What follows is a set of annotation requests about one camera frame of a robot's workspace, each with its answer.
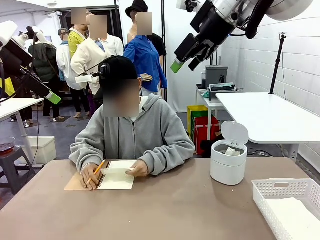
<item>gray hoodie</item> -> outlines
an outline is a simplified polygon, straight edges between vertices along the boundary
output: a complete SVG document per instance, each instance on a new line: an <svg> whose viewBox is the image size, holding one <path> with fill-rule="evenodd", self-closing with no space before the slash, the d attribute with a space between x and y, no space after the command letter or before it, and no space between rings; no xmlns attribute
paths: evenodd
<svg viewBox="0 0 320 240"><path fill-rule="evenodd" d="M90 163L106 159L141 159L149 174L174 169L191 158L195 146L171 107L151 94L135 123L128 117L103 117L103 106L70 147L72 160L80 172Z"/></svg>

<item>spiral notebook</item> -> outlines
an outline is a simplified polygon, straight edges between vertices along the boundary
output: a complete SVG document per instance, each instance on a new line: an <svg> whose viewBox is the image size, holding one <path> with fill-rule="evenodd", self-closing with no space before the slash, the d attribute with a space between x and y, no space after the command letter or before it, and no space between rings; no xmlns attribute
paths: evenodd
<svg viewBox="0 0 320 240"><path fill-rule="evenodd" d="M131 190L135 177L127 175L136 160L109 161L101 169L102 177L97 186L98 190ZM64 188L66 191L88 190L80 183L81 175L77 172Z"/></svg>

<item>brown tabletop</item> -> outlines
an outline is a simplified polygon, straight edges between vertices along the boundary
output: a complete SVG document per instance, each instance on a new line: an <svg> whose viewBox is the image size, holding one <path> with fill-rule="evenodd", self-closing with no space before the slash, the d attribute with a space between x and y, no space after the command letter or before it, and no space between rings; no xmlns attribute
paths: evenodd
<svg viewBox="0 0 320 240"><path fill-rule="evenodd" d="M0 211L0 239L275 240L251 180L308 178L288 158L248 158L243 182L226 186L198 158L132 190L64 191L75 172L69 160L47 164Z"/></svg>

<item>black t-shirt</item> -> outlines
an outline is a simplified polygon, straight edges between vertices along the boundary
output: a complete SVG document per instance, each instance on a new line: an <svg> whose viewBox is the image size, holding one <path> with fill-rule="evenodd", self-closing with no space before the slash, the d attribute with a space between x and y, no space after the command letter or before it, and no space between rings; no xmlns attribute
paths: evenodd
<svg viewBox="0 0 320 240"><path fill-rule="evenodd" d="M147 38L152 42L155 49L158 51L159 56L166 56L167 55L164 41L162 40L162 38L160 36L152 33L152 36L147 36Z"/></svg>

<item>bowl of red liquid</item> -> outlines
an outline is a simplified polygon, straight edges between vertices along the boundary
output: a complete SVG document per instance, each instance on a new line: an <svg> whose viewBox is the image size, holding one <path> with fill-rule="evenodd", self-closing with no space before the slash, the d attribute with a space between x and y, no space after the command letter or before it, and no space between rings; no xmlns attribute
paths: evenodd
<svg viewBox="0 0 320 240"><path fill-rule="evenodd" d="M14 150L16 139L14 137L0 137L0 155Z"/></svg>

